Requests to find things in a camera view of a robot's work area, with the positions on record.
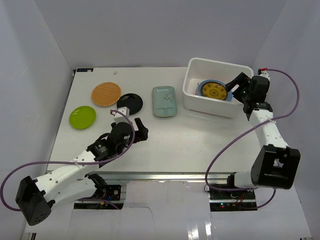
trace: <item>gray wall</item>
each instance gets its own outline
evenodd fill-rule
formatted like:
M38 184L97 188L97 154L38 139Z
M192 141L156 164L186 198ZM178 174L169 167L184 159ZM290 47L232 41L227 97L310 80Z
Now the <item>gray wall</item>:
M300 201L314 239L320 239L319 139L320 139L320 2L289 0L253 63L258 68L277 68L290 73L300 88L296 113L277 125L292 148L301 152L295 179ZM271 73L269 102L275 115L287 113L296 99L285 77Z
M72 68L251 65L286 0L35 0Z
M72 71L33 0L0 1L0 183L14 168L48 160ZM17 206L19 182L42 167L12 176L5 199ZM0 238L20 239L21 212L0 203Z

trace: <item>white bin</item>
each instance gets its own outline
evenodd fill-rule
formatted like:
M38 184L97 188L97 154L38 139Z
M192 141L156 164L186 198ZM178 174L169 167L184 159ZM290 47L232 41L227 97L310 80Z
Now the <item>white bin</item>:
M225 84L231 82L241 72L252 78L254 71L242 66L222 61L214 61L194 57L189 61L183 82L184 106L186 109L207 114L235 118L243 108L243 104L232 98L232 101L217 100L196 95L198 83L214 79Z

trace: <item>black round disc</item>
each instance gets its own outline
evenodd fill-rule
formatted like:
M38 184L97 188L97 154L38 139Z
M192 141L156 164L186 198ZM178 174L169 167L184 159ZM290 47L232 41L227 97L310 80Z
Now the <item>black round disc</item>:
M135 93L128 93L120 97L116 102L116 107L123 108L127 107L129 109L129 115L136 114L142 109L144 102L142 98Z

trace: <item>tabletop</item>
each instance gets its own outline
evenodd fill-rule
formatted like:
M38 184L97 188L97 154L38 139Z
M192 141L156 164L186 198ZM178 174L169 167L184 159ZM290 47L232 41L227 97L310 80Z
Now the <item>tabletop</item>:
M50 161L70 161L101 134L110 132L113 122L110 110L117 106L97 106L91 94L97 85L113 82L121 87L123 95L135 93L141 96L143 107L130 119L134 122L134 118L141 118L149 134L147 141L133 144L125 155L98 171L204 173L215 155L251 125L245 114L231 119L186 109L182 91L186 71L186 67L95 67L92 72L76 72ZM176 116L157 118L153 115L152 89L157 86L175 88ZM97 114L95 123L82 130L74 129L69 123L70 113L80 106L91 106ZM247 171L259 151L256 134L249 133L220 156L211 172ZM47 170L57 167L57 164L49 164Z

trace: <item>lime green disc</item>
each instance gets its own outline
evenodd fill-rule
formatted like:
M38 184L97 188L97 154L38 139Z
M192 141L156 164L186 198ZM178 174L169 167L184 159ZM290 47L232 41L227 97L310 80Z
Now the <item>lime green disc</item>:
M69 122L75 129L86 129L96 120L96 111L90 106L80 106L73 110Z

